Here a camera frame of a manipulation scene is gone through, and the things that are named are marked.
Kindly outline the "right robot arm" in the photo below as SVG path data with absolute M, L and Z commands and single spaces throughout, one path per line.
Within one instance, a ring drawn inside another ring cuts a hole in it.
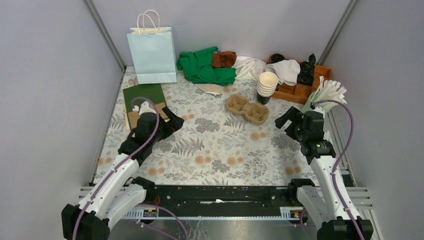
M 290 181 L 287 201 L 293 206 L 302 204 L 317 227 L 318 240 L 370 240 L 374 228 L 363 219 L 353 204 L 338 170 L 339 160 L 330 141 L 325 139 L 324 109 L 316 107 L 301 112 L 291 107 L 275 120 L 275 126 L 300 144 L 301 152 L 314 172 L 322 197 L 311 179 Z

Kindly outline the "light blue paper bag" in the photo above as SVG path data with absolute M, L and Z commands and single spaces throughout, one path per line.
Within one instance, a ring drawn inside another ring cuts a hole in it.
M 137 27 L 130 28 L 126 36 L 139 84 L 177 82 L 172 28 L 161 26 L 155 10 L 139 14 Z

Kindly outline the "cardboard cup carrier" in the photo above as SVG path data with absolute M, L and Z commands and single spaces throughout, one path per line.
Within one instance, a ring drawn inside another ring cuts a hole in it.
M 235 115 L 243 115 L 249 122 L 263 124 L 270 114 L 269 109 L 260 103 L 250 102 L 245 96 L 232 94 L 225 102 L 228 111 Z

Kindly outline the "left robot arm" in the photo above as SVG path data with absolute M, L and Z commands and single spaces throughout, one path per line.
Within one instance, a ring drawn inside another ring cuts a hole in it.
M 106 240 L 115 224 L 133 207 L 148 206 L 158 199 L 155 183 L 143 177 L 134 178 L 124 192 L 120 189 L 152 153 L 154 144 L 183 126 L 184 119 L 167 107 L 162 112 L 167 120 L 150 107 L 141 110 L 136 127 L 120 145 L 109 172 L 78 204 L 63 208 L 61 220 L 66 240 Z

